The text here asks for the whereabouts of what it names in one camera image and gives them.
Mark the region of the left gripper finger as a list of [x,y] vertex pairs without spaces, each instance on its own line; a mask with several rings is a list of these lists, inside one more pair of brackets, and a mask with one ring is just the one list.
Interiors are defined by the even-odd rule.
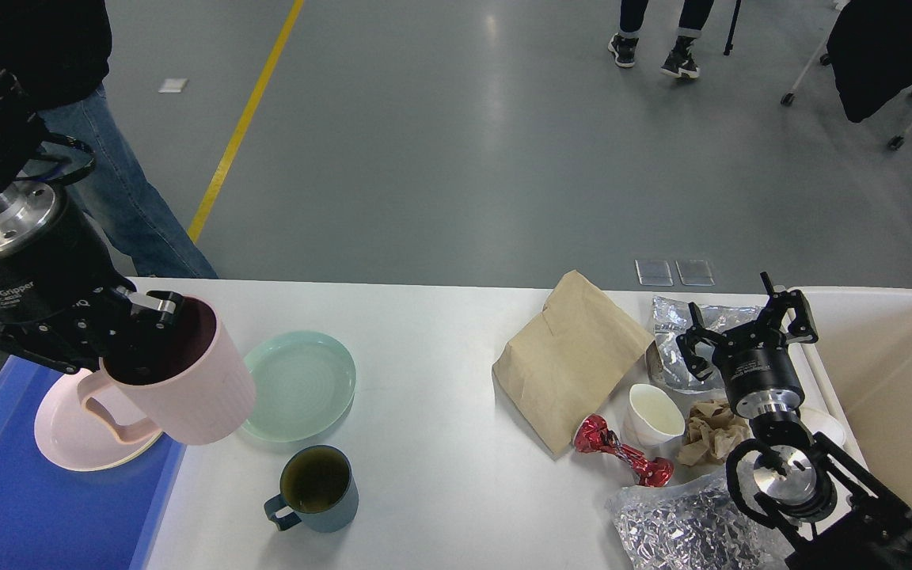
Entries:
[[103,313],[56,313],[47,320],[0,320],[0,350],[54,371],[98,371],[108,354],[112,318]]
[[124,303],[112,325],[104,365],[119,382],[161,382],[173,346],[184,296],[173,291],[117,291]]

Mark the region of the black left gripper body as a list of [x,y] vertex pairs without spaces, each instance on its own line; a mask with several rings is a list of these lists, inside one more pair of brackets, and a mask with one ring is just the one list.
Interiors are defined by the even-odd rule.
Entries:
[[58,185],[16,181],[0,192],[0,320],[103,313],[117,322],[133,284],[112,266],[104,242]]

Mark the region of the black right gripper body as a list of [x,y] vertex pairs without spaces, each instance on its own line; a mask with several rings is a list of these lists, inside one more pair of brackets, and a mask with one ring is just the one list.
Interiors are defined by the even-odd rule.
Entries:
[[795,412],[804,403],[804,390],[779,332],[727,334],[714,348],[714,365],[724,380],[731,410],[755,419],[765,412]]

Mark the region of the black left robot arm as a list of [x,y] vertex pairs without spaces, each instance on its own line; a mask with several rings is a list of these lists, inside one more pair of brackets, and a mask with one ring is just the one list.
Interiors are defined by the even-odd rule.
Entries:
[[108,366],[128,385],[173,371],[184,297],[140,293],[67,188],[92,172],[85,143],[51,133],[0,65],[0,350],[64,373]]

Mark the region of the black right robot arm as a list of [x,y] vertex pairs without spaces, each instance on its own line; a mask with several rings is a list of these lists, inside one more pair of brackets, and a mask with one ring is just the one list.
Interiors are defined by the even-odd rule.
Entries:
[[789,346],[819,338],[810,303],[761,279],[768,299],[753,321],[713,331],[689,303],[691,326],[677,338],[689,373],[719,371],[731,410],[749,423],[752,435],[725,461],[732,501],[789,542],[789,569],[912,569],[912,507],[801,419]]

